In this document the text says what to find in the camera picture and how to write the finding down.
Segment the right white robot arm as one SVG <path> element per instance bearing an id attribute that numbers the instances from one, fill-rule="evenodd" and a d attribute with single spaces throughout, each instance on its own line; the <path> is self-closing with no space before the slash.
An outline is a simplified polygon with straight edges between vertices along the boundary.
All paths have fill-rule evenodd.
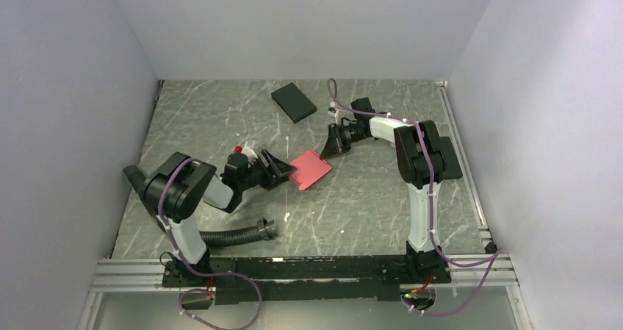
<path id="1" fill-rule="evenodd" d="M 348 112 L 328 125 L 328 137 L 321 159 L 343 155 L 353 143 L 367 138 L 385 140 L 395 149 L 396 163 L 408 189 L 410 229 L 405 262 L 407 277 L 422 282 L 433 265 L 449 261 L 439 244 L 439 191 L 442 182 L 463 176 L 449 137 L 442 137 L 431 120 L 410 121 L 389 112 L 376 113 L 368 98 L 352 102 Z"/>

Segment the red paper box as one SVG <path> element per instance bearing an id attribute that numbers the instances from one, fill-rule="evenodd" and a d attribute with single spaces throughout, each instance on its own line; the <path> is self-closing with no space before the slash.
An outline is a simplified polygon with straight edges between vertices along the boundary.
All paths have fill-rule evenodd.
<path id="1" fill-rule="evenodd" d="M 307 190 L 332 170 L 332 166 L 321 159 L 314 149 L 305 151 L 293 159 L 290 165 L 295 170 L 289 175 L 289 179 L 300 191 Z"/>

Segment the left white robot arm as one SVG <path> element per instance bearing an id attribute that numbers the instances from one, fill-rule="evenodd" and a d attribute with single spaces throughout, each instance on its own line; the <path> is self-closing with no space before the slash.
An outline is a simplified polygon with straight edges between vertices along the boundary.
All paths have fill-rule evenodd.
<path id="1" fill-rule="evenodd" d="M 296 167 L 262 149 L 258 158 L 246 151 L 228 156 L 224 171 L 207 162 L 176 152 L 154 172 L 146 175 L 129 165 L 123 173 L 149 215 L 172 241 L 176 259 L 185 260 L 182 276 L 194 286 L 211 276 L 209 249 L 231 247 L 277 238 L 274 221 L 260 218 L 250 227 L 225 231 L 202 231 L 195 212 L 206 204 L 223 212 L 233 212 L 246 190 L 260 186 L 272 190 L 284 183 Z"/>

